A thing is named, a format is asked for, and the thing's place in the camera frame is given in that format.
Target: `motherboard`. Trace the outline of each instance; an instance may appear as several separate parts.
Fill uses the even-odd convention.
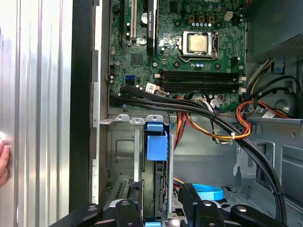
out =
[[[128,84],[167,97],[207,94],[214,106],[234,108],[245,78],[245,15],[245,0],[112,0],[110,92]]]

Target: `blue sata port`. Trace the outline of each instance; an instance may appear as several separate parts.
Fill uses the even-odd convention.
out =
[[[136,76],[135,75],[126,75],[125,80],[135,80]]]

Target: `expansion slot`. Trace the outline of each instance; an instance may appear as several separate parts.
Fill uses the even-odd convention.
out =
[[[224,72],[181,72],[163,71],[161,74],[166,81],[204,81],[204,82],[235,82],[239,75],[236,73]]]
[[[194,90],[202,90],[206,93],[236,93],[239,89],[238,84],[202,84],[202,83],[177,83],[163,82],[161,83],[165,92],[190,92]]]
[[[131,12],[131,40],[137,40],[137,0],[132,0]]]
[[[125,29],[125,0],[120,0],[120,18],[119,18],[119,42],[123,47],[125,42],[124,29]]]
[[[154,56],[156,49],[156,12],[158,8],[157,0],[148,0],[147,15],[147,54]]]

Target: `green circuit board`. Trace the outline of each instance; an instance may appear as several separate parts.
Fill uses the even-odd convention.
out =
[[[134,0],[112,0],[110,92],[118,93],[120,87],[125,84],[127,75],[135,76],[133,86],[138,89],[145,90],[147,83],[159,84],[158,79],[155,78],[159,70],[244,74],[244,15],[246,13],[244,0],[159,0],[156,22],[158,33],[154,56],[147,54],[147,27],[142,23],[142,14],[147,12],[144,6],[148,0],[137,0],[136,41],[133,42],[126,37],[128,33],[126,26],[121,28],[121,22],[131,23],[132,1]],[[119,13],[113,12],[117,7],[120,9]],[[234,17],[241,16],[243,22],[232,24],[231,21],[225,21],[224,15],[227,11],[233,12]],[[179,57],[178,41],[184,31],[216,31],[218,33],[217,58],[211,61],[189,58],[182,60]],[[236,63],[232,63],[233,58],[237,58]],[[168,96],[185,96],[188,93],[170,92]],[[224,94],[212,92],[209,95],[220,95],[222,102],[220,107],[226,110],[236,106],[239,100],[238,92]]]

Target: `screw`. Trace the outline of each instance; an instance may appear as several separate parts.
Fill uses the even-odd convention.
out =
[[[241,206],[238,206],[237,209],[238,209],[238,211],[241,211],[241,212],[247,211],[245,207],[241,207]]]
[[[94,210],[96,210],[97,208],[96,207],[90,207],[89,209],[88,209],[88,211],[94,211]]]
[[[210,207],[212,205],[210,201],[204,201],[203,204],[207,207]]]
[[[129,202],[128,201],[123,201],[121,204],[122,204],[122,206],[128,206]]]

